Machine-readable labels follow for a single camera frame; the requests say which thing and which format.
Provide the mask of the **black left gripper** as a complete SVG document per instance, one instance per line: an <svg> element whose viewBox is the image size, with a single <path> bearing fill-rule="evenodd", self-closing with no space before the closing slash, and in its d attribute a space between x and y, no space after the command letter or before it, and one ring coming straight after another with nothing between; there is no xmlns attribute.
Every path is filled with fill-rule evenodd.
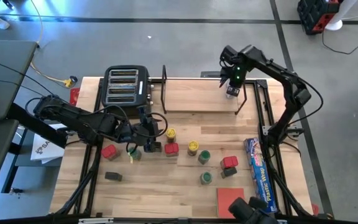
<svg viewBox="0 0 358 224"><path fill-rule="evenodd" d="M142 137L154 141L161 132L161 129L158 127L159 122L160 119L155 119L152 116L143 117L139 123L134 125L134 129ZM148 142L144 145L144 152L153 152L152 143Z"/></svg>

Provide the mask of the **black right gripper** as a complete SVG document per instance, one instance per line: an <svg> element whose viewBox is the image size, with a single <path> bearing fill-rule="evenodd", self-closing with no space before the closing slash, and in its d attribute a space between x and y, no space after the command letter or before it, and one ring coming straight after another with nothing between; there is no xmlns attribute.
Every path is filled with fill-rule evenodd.
<svg viewBox="0 0 358 224"><path fill-rule="evenodd" d="M244 63L234 64L231 67L223 66L220 71L221 80L219 86L222 87L227 81L229 81L229 86L227 87L226 95L238 96L240 92L239 88L245 82L246 74L247 74L247 69Z"/></svg>

